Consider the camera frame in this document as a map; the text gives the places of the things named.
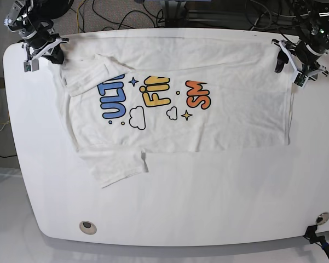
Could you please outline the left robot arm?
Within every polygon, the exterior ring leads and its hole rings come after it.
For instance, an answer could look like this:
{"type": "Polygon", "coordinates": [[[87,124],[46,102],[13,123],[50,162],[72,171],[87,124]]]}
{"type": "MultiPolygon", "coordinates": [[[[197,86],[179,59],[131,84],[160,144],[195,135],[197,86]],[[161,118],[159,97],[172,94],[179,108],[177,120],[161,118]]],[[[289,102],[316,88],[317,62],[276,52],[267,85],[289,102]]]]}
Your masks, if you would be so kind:
{"type": "Polygon", "coordinates": [[[328,76],[327,68],[318,59],[329,52],[329,1],[286,1],[293,13],[291,28],[298,42],[287,37],[273,39],[279,47],[275,73],[280,73],[288,63],[293,68],[291,82],[304,88],[308,81],[316,81],[318,75],[328,76]]]}

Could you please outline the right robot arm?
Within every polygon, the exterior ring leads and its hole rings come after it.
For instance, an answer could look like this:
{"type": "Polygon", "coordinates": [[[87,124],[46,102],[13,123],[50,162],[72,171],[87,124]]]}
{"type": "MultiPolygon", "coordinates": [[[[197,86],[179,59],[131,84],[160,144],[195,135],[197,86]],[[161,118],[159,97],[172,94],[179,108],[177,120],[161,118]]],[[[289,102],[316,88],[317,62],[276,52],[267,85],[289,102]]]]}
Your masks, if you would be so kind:
{"type": "Polygon", "coordinates": [[[64,63],[60,45],[69,39],[54,31],[54,20],[64,16],[73,3],[69,0],[14,1],[4,25],[22,39],[22,48],[26,52],[25,72],[39,70],[39,58],[46,58],[56,65],[64,63]]]}

